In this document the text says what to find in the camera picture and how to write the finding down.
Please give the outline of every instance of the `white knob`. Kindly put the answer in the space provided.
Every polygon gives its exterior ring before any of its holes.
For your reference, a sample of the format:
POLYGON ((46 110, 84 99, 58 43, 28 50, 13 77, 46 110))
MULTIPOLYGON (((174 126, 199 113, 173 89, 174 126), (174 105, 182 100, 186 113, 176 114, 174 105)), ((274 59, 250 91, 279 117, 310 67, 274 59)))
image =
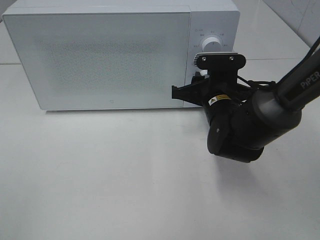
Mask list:
POLYGON ((215 36, 210 36, 202 42, 202 51, 204 53, 220 52, 221 41, 215 36))

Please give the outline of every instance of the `microwave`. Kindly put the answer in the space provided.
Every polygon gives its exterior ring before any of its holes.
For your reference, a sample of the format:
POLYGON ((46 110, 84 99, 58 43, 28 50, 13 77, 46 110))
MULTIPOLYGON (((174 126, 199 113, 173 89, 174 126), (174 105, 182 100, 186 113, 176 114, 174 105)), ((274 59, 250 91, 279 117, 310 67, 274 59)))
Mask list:
POLYGON ((41 109, 193 107, 196 54, 231 52, 231 0, 17 0, 2 15, 41 109))

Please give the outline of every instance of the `table surface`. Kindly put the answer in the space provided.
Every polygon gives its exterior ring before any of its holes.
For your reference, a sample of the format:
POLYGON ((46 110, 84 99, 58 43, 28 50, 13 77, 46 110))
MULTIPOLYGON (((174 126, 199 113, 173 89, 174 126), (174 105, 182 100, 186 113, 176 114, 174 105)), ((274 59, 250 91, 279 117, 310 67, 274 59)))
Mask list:
MULTIPOLYGON (((279 80, 308 47, 242 2, 239 74, 279 80)), ((201 108, 40 110, 10 44, 1 23, 0 240, 319 239, 320 99, 245 164, 208 153, 201 108)))

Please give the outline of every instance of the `yellow label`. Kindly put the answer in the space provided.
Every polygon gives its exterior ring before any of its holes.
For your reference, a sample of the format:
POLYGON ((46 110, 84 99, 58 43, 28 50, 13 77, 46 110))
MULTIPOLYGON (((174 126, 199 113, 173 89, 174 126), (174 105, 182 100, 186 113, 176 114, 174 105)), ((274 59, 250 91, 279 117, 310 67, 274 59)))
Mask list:
POLYGON ((217 96, 214 96, 213 98, 211 98, 209 100, 209 105, 211 106, 212 104, 214 104, 215 102, 218 102, 220 100, 224 100, 224 99, 228 99, 228 100, 231 100, 231 98, 226 95, 226 94, 221 94, 221 95, 217 95, 217 96))

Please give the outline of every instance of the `robotic arm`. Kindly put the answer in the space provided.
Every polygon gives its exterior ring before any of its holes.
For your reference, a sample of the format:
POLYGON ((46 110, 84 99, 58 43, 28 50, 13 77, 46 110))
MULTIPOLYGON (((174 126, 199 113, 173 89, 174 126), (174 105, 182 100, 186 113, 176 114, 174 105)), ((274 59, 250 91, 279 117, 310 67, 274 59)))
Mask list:
POLYGON ((235 52, 198 53, 191 84, 172 86, 172 98, 204 108, 210 125, 207 147, 217 156, 249 163, 264 147, 299 125, 304 106, 320 95, 320 38, 278 83, 238 76, 246 58, 235 52), (238 83, 238 79, 248 86, 238 83))

